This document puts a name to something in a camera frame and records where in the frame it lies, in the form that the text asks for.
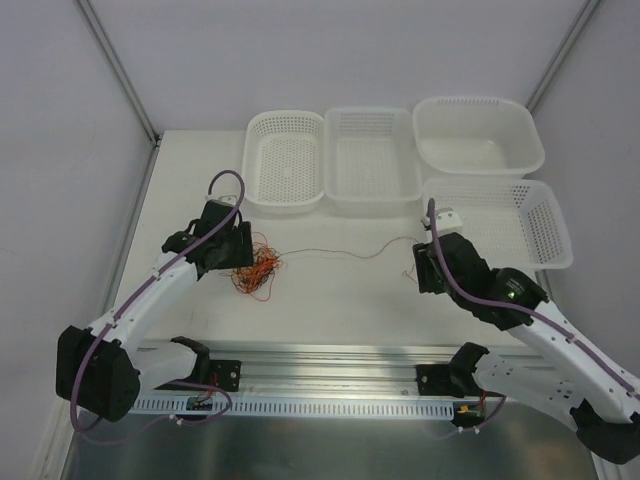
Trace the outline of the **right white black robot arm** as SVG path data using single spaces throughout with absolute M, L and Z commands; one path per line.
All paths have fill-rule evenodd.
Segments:
M 417 369 L 420 389 L 457 398 L 511 397 L 571 429 L 600 458 L 624 465 L 639 455 L 639 379 L 581 334 L 527 274 L 488 266 L 458 233 L 412 248 L 418 289 L 445 294 L 474 318 L 537 352 L 549 376 L 467 342 L 443 366 Z

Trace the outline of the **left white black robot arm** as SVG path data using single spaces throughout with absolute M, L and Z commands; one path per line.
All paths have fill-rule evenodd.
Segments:
M 117 422 L 139 395 L 175 381 L 199 389 L 213 380 L 210 350 L 184 336 L 155 349 L 140 344 L 166 310 L 212 271 L 253 264 L 251 224 L 238 206 L 210 199 L 200 217 L 163 243 L 131 297 L 85 328 L 58 338 L 55 390 L 72 408 Z

